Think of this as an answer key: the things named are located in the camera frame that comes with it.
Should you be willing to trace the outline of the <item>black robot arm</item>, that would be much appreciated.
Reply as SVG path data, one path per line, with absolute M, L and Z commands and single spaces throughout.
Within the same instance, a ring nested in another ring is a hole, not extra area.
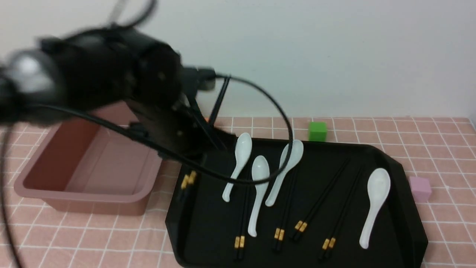
M 92 112 L 123 101 L 138 119 L 130 129 L 160 146 L 184 156 L 225 150 L 225 132 L 207 123 L 195 99 L 214 76 L 183 66 L 169 44 L 134 28 L 46 37 L 1 69 L 1 124 L 46 127 L 69 118 L 53 107 Z

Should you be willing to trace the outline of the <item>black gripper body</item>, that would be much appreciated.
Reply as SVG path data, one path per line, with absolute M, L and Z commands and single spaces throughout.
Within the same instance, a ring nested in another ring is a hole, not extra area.
M 168 44 L 150 37 L 128 37 L 134 53 L 136 88 L 128 107 L 153 142 L 182 156 L 194 156 L 208 147 L 226 150 L 219 131 L 202 115 L 199 90 L 213 90 L 215 70 L 183 66 Z

